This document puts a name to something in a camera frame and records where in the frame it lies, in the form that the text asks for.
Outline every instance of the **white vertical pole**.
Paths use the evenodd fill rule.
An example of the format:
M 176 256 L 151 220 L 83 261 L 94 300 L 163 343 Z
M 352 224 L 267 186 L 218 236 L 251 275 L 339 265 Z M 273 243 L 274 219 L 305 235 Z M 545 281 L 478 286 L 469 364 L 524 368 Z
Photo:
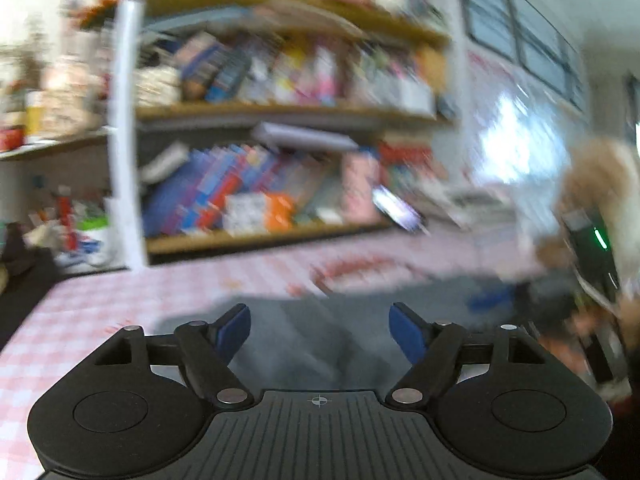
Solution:
M 147 266 L 138 193 L 134 106 L 134 70 L 144 12 L 144 0 L 120 0 L 118 3 L 109 106 L 109 124 L 113 127 L 109 136 L 109 167 L 118 209 L 115 221 L 122 238 L 124 263 L 130 270 L 142 270 Z

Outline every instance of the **metal screw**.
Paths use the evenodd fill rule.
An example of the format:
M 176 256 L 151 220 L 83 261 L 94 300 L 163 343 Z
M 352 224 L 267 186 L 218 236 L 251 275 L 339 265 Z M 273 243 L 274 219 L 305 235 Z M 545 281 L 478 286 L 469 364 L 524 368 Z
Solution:
M 225 404 L 239 404 L 248 397 L 247 392 L 240 388 L 225 388 L 220 390 L 216 396 L 220 402 Z
M 399 388 L 391 394 L 391 397 L 400 404 L 415 404 L 422 400 L 422 393 L 414 388 Z

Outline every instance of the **row of books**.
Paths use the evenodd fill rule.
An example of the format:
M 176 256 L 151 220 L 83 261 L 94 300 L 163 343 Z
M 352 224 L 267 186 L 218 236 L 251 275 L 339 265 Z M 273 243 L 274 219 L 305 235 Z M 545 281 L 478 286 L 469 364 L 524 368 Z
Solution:
M 279 193 L 303 208 L 335 167 L 329 158 L 276 153 L 262 146 L 192 150 L 188 161 L 146 200 L 145 237 L 222 227 L 226 197 L 233 194 Z

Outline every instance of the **window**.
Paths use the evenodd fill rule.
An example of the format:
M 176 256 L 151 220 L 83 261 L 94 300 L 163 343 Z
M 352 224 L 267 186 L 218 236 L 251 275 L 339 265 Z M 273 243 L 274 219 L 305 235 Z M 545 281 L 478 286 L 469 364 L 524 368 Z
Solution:
M 578 53 L 527 0 L 462 1 L 472 40 L 523 66 L 584 108 Z

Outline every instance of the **pink bottle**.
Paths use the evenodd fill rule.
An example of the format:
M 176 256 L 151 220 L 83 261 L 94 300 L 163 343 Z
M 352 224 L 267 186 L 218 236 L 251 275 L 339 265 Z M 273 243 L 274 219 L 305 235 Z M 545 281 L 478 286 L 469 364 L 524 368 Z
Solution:
M 373 189 L 380 181 L 380 163 L 368 151 L 342 157 L 342 217 L 348 223 L 375 224 L 380 213 L 373 204 Z

